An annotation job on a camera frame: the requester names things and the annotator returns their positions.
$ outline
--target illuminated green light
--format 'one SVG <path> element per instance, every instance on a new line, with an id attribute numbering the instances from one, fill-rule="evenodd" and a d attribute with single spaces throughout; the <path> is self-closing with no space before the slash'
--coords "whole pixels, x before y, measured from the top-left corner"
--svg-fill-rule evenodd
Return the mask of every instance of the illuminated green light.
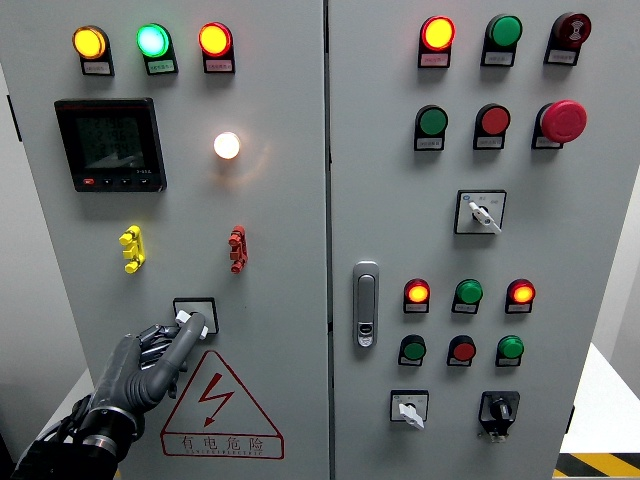
<path id="1" fill-rule="evenodd" d="M 160 25 L 150 23 L 138 30 L 138 48 L 147 57 L 161 57 L 169 50 L 169 35 Z"/>

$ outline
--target robotic hand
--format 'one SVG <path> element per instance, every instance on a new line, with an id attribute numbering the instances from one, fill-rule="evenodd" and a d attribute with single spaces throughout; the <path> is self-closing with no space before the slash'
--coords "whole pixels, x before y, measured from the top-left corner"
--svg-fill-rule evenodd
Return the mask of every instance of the robotic hand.
<path id="1" fill-rule="evenodd" d="M 154 325 L 138 336 L 126 335 L 93 394 L 31 445 L 11 478 L 113 479 L 118 462 L 144 433 L 144 414 L 165 393 L 176 397 L 178 374 L 186 371 L 187 356 L 206 336 L 203 315 L 180 312 L 178 318 L 181 326 Z M 67 437 L 73 443 L 64 443 Z"/>

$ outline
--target green indicator light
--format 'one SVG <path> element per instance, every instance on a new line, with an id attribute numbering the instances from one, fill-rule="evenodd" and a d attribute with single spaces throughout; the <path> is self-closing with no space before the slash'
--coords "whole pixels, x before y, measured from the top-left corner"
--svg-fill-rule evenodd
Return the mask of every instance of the green indicator light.
<path id="1" fill-rule="evenodd" d="M 482 286 L 477 280 L 464 280 L 458 284 L 456 295 L 467 305 L 473 305 L 482 298 Z"/>
<path id="2" fill-rule="evenodd" d="M 447 116 L 439 108 L 430 108 L 420 117 L 420 128 L 427 135 L 437 135 L 447 128 Z"/>
<path id="3" fill-rule="evenodd" d="M 489 36 L 501 47 L 515 44 L 522 36 L 522 23 L 518 17 L 500 16 L 491 22 Z"/>
<path id="4" fill-rule="evenodd" d="M 410 343 L 404 347 L 404 356 L 409 360 L 420 360 L 424 357 L 425 353 L 427 353 L 426 348 L 419 343 Z"/>
<path id="5" fill-rule="evenodd" d="M 161 57 L 169 50 L 169 35 L 160 25 L 150 23 L 138 30 L 138 48 L 147 57 Z"/>
<path id="6" fill-rule="evenodd" d="M 506 358 L 518 358 L 524 353 L 524 343 L 520 337 L 509 335 L 500 340 L 498 351 Z"/>

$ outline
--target white switch handle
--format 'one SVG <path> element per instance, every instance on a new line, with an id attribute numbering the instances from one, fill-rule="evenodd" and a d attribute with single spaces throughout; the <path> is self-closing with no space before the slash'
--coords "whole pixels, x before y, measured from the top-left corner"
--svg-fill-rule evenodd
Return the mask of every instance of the white switch handle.
<path id="1" fill-rule="evenodd" d="M 502 233 L 502 230 L 500 229 L 498 224 L 491 217 L 491 215 L 489 215 L 489 212 L 487 212 L 484 208 L 480 208 L 475 202 L 469 202 L 469 208 L 471 208 L 473 216 L 480 222 L 483 227 L 488 228 L 496 235 Z"/>
<path id="2" fill-rule="evenodd" d="M 402 415 L 402 418 L 404 418 L 405 421 L 412 427 L 415 427 L 418 430 L 424 430 L 424 422 L 422 421 L 422 418 L 420 418 L 420 415 L 418 415 L 418 413 L 416 412 L 415 407 L 412 407 L 411 405 L 404 405 L 401 403 L 400 415 Z"/>

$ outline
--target electrical hazard warning sign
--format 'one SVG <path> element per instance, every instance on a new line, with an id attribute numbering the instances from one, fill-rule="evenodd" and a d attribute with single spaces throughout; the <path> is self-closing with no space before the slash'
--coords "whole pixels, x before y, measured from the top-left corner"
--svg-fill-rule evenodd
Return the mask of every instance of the electrical hazard warning sign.
<path id="1" fill-rule="evenodd" d="M 282 460 L 284 438 L 218 352 L 205 352 L 160 433 L 167 456 Z"/>

